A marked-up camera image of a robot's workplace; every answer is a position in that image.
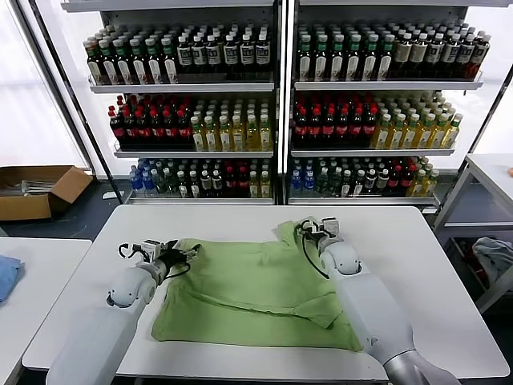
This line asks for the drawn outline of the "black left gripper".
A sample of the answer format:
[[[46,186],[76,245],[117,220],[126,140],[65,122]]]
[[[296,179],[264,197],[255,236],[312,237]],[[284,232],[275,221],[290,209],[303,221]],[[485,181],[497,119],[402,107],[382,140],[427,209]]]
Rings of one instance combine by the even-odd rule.
[[[162,246],[163,253],[160,255],[160,260],[167,269],[171,269],[174,265],[192,261],[199,255],[201,244],[195,244],[192,248],[185,250],[173,249],[178,242],[178,240],[170,240]]]

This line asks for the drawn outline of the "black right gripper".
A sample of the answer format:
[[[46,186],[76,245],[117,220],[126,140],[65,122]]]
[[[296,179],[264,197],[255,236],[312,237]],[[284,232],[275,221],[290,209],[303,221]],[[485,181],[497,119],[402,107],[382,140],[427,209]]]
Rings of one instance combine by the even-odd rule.
[[[329,231],[320,229],[319,224],[311,218],[304,219],[300,224],[296,225],[295,235],[300,239],[310,236],[310,239],[316,245],[319,245],[320,242],[326,239],[335,238]]]

